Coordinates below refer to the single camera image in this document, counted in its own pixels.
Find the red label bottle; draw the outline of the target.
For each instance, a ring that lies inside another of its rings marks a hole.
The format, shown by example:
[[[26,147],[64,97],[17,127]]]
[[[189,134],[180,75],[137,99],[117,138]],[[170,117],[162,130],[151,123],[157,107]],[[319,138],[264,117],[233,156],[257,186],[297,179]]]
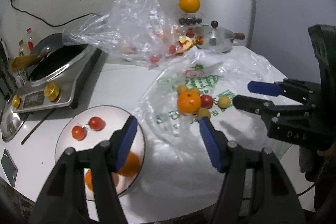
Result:
[[[34,46],[36,44],[35,40],[36,40],[35,32],[33,32],[31,28],[28,28],[26,30],[26,43],[28,45],[30,52],[34,49]]]

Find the smartphone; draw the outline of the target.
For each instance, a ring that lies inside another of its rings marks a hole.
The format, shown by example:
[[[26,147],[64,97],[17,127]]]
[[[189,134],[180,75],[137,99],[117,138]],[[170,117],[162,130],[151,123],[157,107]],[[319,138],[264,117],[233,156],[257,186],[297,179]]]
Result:
[[[12,187],[15,187],[17,174],[18,174],[18,168],[15,165],[9,151],[7,149],[3,150],[3,154],[1,157],[1,166],[3,168],[3,171]]]

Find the yellow small fruit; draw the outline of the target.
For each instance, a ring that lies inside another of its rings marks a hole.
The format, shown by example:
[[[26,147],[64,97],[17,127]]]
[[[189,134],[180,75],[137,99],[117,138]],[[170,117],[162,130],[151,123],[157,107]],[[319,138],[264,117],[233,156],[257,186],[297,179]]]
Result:
[[[198,89],[198,88],[195,88],[195,87],[191,88],[190,91],[197,93],[197,95],[200,94],[199,89]]]
[[[230,106],[230,104],[231,104],[231,100],[227,96],[221,96],[218,99],[218,107],[221,108],[221,109],[228,108]]]
[[[211,113],[208,109],[201,107],[197,112],[197,119],[200,121],[202,118],[211,118]]]
[[[178,93],[178,95],[182,94],[185,91],[188,91],[188,87],[186,85],[179,85],[177,87],[177,93]]]

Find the clear box of dark fruit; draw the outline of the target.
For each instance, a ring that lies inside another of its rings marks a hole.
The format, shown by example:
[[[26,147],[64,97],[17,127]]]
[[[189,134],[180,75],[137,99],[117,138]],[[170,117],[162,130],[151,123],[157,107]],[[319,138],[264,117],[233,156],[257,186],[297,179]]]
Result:
[[[197,26],[203,22],[203,14],[197,13],[185,13],[180,12],[177,14],[177,22],[181,26]]]

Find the printed plastic bag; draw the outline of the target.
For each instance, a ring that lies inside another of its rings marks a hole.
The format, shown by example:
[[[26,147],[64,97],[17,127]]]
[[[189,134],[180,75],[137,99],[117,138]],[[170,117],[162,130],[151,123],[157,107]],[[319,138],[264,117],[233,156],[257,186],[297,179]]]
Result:
[[[245,47],[227,54],[198,50],[164,64],[134,112],[149,141],[149,173],[141,181],[146,202],[171,218],[216,201],[224,176],[205,149],[199,132],[203,117],[241,146],[269,147],[282,157],[289,145],[267,137],[261,118],[236,109],[232,100],[248,96],[251,81],[283,78],[265,57]]]

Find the black wok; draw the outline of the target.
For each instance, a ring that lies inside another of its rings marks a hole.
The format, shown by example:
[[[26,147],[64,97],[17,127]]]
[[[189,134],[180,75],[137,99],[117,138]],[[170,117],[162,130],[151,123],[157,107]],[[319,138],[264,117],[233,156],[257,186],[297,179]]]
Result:
[[[34,67],[29,74],[29,80],[41,80],[66,65],[86,47],[84,44],[66,46],[63,44],[61,33],[52,34],[38,42],[29,55],[13,59],[10,69],[17,73],[21,69]]]

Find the red cherry tomato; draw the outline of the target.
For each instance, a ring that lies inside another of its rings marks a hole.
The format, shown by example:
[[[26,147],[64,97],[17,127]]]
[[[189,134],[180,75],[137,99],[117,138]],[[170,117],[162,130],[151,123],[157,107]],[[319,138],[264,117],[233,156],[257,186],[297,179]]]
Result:
[[[84,140],[87,136],[86,130],[81,126],[74,126],[71,130],[71,134],[72,137],[77,141]]]
[[[101,131],[105,127],[105,122],[100,117],[92,117],[88,126],[95,131]]]
[[[213,106],[214,100],[208,94],[203,94],[200,96],[201,99],[201,107],[205,109],[210,109]]]

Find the steel induction cooker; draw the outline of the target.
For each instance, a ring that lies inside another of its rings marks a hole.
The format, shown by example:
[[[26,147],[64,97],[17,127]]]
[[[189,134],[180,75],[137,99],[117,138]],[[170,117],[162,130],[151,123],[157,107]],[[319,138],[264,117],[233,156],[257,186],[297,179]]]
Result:
[[[43,59],[12,99],[15,113],[75,109],[101,50],[80,44],[63,46]]]

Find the grey refrigerator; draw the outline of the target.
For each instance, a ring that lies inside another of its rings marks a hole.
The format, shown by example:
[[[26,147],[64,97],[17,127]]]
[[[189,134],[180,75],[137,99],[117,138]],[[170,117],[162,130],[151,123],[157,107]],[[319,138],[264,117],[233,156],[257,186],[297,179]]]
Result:
[[[318,83],[308,28],[335,25],[335,0],[256,0],[250,49],[286,77]]]

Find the small steel saucepan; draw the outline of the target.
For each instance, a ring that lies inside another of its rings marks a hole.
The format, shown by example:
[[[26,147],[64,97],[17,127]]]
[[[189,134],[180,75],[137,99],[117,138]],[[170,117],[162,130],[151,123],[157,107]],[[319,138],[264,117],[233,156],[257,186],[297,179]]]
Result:
[[[234,33],[230,30],[219,27],[216,20],[213,20],[210,25],[194,27],[193,33],[196,36],[196,39],[203,39],[201,44],[197,44],[199,49],[213,50],[220,53],[227,53],[231,51],[234,40],[245,39],[245,35],[243,33]]]

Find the clear crumpled plastic bag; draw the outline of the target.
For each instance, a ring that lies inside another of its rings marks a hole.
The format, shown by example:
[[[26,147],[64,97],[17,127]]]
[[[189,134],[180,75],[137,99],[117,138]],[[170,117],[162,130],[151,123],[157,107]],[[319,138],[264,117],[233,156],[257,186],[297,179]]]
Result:
[[[179,25],[158,0],[115,0],[110,12],[92,15],[63,31],[66,46],[88,45],[142,67],[156,67],[174,56]]]

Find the oil bottle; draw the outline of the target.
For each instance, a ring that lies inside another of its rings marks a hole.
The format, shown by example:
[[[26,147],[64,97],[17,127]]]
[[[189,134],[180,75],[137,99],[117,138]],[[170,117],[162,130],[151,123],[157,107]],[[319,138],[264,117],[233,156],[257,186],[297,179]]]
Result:
[[[19,51],[18,56],[28,56],[30,54],[30,50],[28,45],[23,41],[19,41]]]

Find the orange peel pile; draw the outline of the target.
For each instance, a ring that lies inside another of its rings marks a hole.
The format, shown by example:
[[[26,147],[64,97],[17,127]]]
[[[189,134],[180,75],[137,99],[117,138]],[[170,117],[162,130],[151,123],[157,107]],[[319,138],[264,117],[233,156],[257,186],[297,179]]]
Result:
[[[192,38],[188,36],[179,36],[178,45],[175,47],[176,55],[183,55],[185,52],[189,51],[193,46],[202,45],[204,43],[204,38],[199,35],[195,35]]]

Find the large orange on box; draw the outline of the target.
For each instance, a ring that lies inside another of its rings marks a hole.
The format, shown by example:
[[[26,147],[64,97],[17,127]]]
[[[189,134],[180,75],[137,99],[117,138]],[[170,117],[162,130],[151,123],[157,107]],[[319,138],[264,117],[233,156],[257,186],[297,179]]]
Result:
[[[196,13],[201,8],[200,0],[179,0],[178,5],[185,13]]]

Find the steel pot lid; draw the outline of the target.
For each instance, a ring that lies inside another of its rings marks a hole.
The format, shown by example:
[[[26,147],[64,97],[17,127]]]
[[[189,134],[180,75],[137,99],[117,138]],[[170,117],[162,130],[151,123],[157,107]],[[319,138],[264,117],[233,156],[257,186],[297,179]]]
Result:
[[[6,105],[1,111],[1,136],[4,142],[15,137],[27,120],[29,113],[15,113],[12,106]]]

